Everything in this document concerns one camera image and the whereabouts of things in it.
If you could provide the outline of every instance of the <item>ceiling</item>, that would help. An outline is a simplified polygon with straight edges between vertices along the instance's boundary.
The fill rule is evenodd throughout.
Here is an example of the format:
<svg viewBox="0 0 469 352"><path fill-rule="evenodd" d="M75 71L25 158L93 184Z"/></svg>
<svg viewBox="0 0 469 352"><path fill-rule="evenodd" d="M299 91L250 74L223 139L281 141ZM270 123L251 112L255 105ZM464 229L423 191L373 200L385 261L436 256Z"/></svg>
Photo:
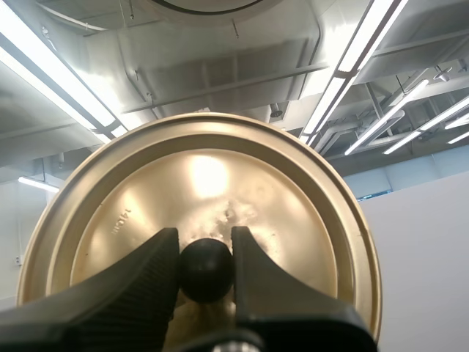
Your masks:
<svg viewBox="0 0 469 352"><path fill-rule="evenodd" d="M169 12L151 0L39 1L46 8L32 0L7 3L129 129L208 108L270 122L296 136L367 6L366 0L264 0L217 17ZM312 145L341 175L469 143L447 144L469 131L467 125L448 131L436 126L383 155L436 111L469 95L469 73L460 61L469 62L468 13L469 1L409 0ZM436 65L453 67L450 81L433 80ZM99 140L1 63L0 78L0 148L8 150L0 166L66 153L73 162L54 172L67 177ZM389 132L344 155L377 119L369 89L385 110L402 98L399 84L408 89L424 78L430 85ZM271 103L283 111L276 119L270 118Z"/></svg>

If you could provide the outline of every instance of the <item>white panel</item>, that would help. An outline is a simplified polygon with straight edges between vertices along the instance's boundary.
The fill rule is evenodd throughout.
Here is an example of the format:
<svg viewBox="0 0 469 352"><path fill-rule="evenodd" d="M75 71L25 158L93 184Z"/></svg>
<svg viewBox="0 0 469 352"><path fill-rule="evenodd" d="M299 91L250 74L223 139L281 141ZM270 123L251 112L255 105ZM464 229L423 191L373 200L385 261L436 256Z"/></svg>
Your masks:
<svg viewBox="0 0 469 352"><path fill-rule="evenodd" d="M15 301L20 266L15 258L24 254L42 211L42 189L17 180L0 184L0 310Z"/></svg>
<svg viewBox="0 0 469 352"><path fill-rule="evenodd" d="M385 167L393 191L440 178L432 156L403 161Z"/></svg>
<svg viewBox="0 0 469 352"><path fill-rule="evenodd" d="M19 267L15 256L19 255L16 182L0 184L0 298L15 295Z"/></svg>
<svg viewBox="0 0 469 352"><path fill-rule="evenodd" d="M361 202L383 277L382 352L466 351L469 172Z"/></svg>
<svg viewBox="0 0 469 352"><path fill-rule="evenodd" d="M442 177L469 171L469 145L433 155Z"/></svg>
<svg viewBox="0 0 469 352"><path fill-rule="evenodd" d="M16 305L16 297L11 296L11 297L6 297L6 298L0 298L0 311L14 308Z"/></svg>
<svg viewBox="0 0 469 352"><path fill-rule="evenodd" d="M356 198L391 189L383 168L373 169L344 177L345 183Z"/></svg>

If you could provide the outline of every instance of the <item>black rubber ball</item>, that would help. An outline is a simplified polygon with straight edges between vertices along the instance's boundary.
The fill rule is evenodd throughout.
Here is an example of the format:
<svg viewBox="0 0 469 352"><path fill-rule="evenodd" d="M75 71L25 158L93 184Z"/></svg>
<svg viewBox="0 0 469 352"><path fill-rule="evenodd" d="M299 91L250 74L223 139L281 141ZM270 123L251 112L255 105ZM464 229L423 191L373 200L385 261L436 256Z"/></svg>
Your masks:
<svg viewBox="0 0 469 352"><path fill-rule="evenodd" d="M225 243L202 238L180 255L179 275L183 293L198 303L222 299L233 283L235 264Z"/></svg>

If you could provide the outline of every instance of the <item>white pipe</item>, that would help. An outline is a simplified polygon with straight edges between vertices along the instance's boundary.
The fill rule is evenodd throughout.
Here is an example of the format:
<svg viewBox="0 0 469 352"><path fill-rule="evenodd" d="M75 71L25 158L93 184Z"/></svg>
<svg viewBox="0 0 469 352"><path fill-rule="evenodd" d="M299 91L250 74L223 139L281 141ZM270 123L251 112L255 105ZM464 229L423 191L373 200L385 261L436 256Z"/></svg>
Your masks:
<svg viewBox="0 0 469 352"><path fill-rule="evenodd" d="M107 28L103 28L103 27L98 27L98 26L93 26L91 24L88 24L88 23L85 23L85 22L81 22L79 20L76 20L74 18L71 18L71 17L68 17L66 15L64 15L63 13L60 13L60 12L57 12L55 10L52 10L51 8L47 7L47 6L44 6L43 4L40 4L39 2L36 2L37 6L41 7L42 9L44 9L45 11L51 13L52 15L55 15L57 17L60 17L66 21L69 21L69 22L73 22L75 24L78 24L79 26L83 26L85 27L86 29L93 29L95 31L108 31Z"/></svg>

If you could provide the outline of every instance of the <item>light fixture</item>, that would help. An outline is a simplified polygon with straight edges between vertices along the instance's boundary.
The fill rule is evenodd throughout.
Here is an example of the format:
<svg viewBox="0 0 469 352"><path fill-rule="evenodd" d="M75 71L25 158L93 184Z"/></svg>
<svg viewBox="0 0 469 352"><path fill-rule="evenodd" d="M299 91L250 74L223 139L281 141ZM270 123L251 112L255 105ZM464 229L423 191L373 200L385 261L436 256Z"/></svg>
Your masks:
<svg viewBox="0 0 469 352"><path fill-rule="evenodd" d="M362 145L369 137L371 137L373 134L375 134L380 128L382 128L387 121L389 121L392 116L395 115L395 113L398 112L405 104L407 104L409 101L411 101L416 95L418 95L429 83L427 79L424 79L421 81L419 84L417 84L410 92L408 92L396 105L394 105L391 110L386 112L386 114L379 120L376 121L376 123L370 127L368 130L366 130L365 133L363 133L360 137L358 137L357 141L353 143L349 149L345 151L345 155L349 155L353 150L355 150L357 147Z"/></svg>
<svg viewBox="0 0 469 352"><path fill-rule="evenodd" d="M400 147L402 147L404 144L410 142L411 140L413 140L414 138L417 138L418 136L420 136L422 134L422 132L420 131L413 131L411 134L409 134L407 137L401 139L400 141L398 141L396 144L393 144L393 146L389 149L387 149L383 154L391 154L393 151L399 149Z"/></svg>
<svg viewBox="0 0 469 352"><path fill-rule="evenodd" d="M345 78L337 78L337 77L332 78L326 90L322 94L321 100L317 104L316 109L314 110L311 118L306 124L306 127L304 128L304 131L303 131L304 133L312 133L314 131L316 126L320 123L321 118L324 116L324 113L330 106L330 103L332 102L334 97L337 96L337 93L341 89L342 84L344 84L344 82L345 82Z"/></svg>
<svg viewBox="0 0 469 352"><path fill-rule="evenodd" d="M358 62L358 70L365 66L407 1L374 0L369 5L365 18L358 27L349 48L341 60L340 71L350 72Z"/></svg>
<svg viewBox="0 0 469 352"><path fill-rule="evenodd" d="M41 92L47 99L52 103L56 104L61 108L67 115L72 117L76 122L85 127L88 130L94 130L94 125L85 119L81 114L70 106L65 100L57 95L47 84L42 82L38 77L33 75L27 68L25 68L20 62L18 62L13 56L8 54L2 47L0 47L0 62L3 62L8 66L14 73L24 79L26 82L31 84L35 89ZM97 138L102 142L108 143L111 140L103 134L94 133Z"/></svg>
<svg viewBox="0 0 469 352"><path fill-rule="evenodd" d="M309 136L303 134L300 136L300 142L306 143L308 141Z"/></svg>
<svg viewBox="0 0 469 352"><path fill-rule="evenodd" d="M461 136L456 137L455 139L452 139L451 141L448 142L448 144L453 144L453 143L459 142L461 139L464 139L466 137L469 137L469 132L466 132L466 133L462 134Z"/></svg>
<svg viewBox="0 0 469 352"><path fill-rule="evenodd" d="M469 113L467 113L466 115L464 115L463 117L460 117L459 119L453 121L453 122L450 122L446 127L445 129L446 130L449 130L450 128L455 128L455 127L459 127L459 126L463 126L463 125L467 125L469 123Z"/></svg>
<svg viewBox="0 0 469 352"><path fill-rule="evenodd" d="M320 134L319 132L316 132L314 136L311 137L311 139L308 142L308 145L311 146L313 144L314 140L316 139L317 135Z"/></svg>
<svg viewBox="0 0 469 352"><path fill-rule="evenodd" d="M118 128L113 130L111 133L113 134L114 137L120 137L123 134L126 134L127 132L128 132L127 129L124 126L120 125Z"/></svg>
<svg viewBox="0 0 469 352"><path fill-rule="evenodd" d="M34 178L21 176L18 178L18 181L24 183L25 185L33 186L36 188L45 189L46 191L57 193L59 189L56 186L49 185L46 182L35 180Z"/></svg>
<svg viewBox="0 0 469 352"><path fill-rule="evenodd" d="M460 102L454 104L448 110L451 110L451 115L454 115L458 111L463 110L468 106L469 106L469 97L466 97L466 98L462 99ZM457 120L453 121L452 123L450 123L449 125L447 125L445 127L445 129L449 130L450 128L459 127L461 125L465 125L468 122L469 122L469 114L465 114L463 117L460 117L459 119L457 119Z"/></svg>
<svg viewBox="0 0 469 352"><path fill-rule="evenodd" d="M303 133L315 133L324 126L406 3L374 0L368 6Z"/></svg>
<svg viewBox="0 0 469 352"><path fill-rule="evenodd" d="M412 141L413 139L417 138L418 136L420 136L423 132L428 131L430 128L434 127L438 123L443 122L444 120L447 120L448 118L450 118L451 116L456 114L458 111L461 111L461 110L465 109L468 105L469 105L469 97L466 97L466 98L462 99L460 102L454 104L451 108L443 111L441 114L439 114L438 116L431 119L429 122L424 123L421 127L417 128L417 130L413 131L409 136L405 137L404 139L400 140L396 144L392 145L389 149L385 150L385 152L383 154L386 154L386 155L391 154L393 151L399 149L404 144L406 144L406 143ZM462 125L463 123L461 123L460 120L461 119L458 119L458 120L454 121L452 124L446 126L446 129L451 128L450 126L453 125L456 122L458 122L458 124L456 124L453 127L457 127L457 126ZM455 143L455 142L459 141L460 139L457 139L457 138L453 139L453 141L450 141L449 143L452 144L452 143Z"/></svg>
<svg viewBox="0 0 469 352"><path fill-rule="evenodd" d="M0 33L55 81L73 100L87 110L101 125L106 127L116 120L113 114L3 0L0 0ZM74 119L77 117L75 113L70 116ZM77 121L85 125L86 123L83 124L82 119L84 117L79 117Z"/></svg>

